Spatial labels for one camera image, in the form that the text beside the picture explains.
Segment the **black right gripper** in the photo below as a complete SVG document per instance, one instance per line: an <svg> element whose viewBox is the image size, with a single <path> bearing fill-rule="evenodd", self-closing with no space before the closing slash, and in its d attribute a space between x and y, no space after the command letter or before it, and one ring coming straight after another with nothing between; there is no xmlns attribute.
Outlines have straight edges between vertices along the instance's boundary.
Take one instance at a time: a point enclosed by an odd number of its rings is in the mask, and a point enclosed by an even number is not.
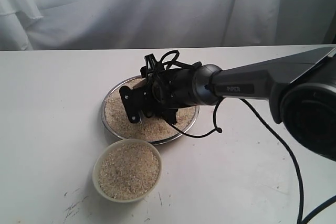
<svg viewBox="0 0 336 224"><path fill-rule="evenodd" d="M141 85L144 105L140 111L146 118L157 117L169 124L176 124L178 109L196 105L192 81L202 64L178 62L175 65L177 68L174 69L148 66L140 69L141 77L145 79Z"/></svg>

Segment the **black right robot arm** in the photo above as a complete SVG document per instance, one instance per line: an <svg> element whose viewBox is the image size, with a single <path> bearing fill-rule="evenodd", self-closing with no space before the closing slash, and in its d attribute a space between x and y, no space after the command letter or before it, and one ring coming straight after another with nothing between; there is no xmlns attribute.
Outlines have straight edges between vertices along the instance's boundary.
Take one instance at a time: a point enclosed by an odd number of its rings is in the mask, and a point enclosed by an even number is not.
<svg viewBox="0 0 336 224"><path fill-rule="evenodd" d="M267 100L275 123L308 150L335 160L335 49L298 54L223 70L174 58L145 57L141 76L165 109L214 105L221 98Z"/></svg>

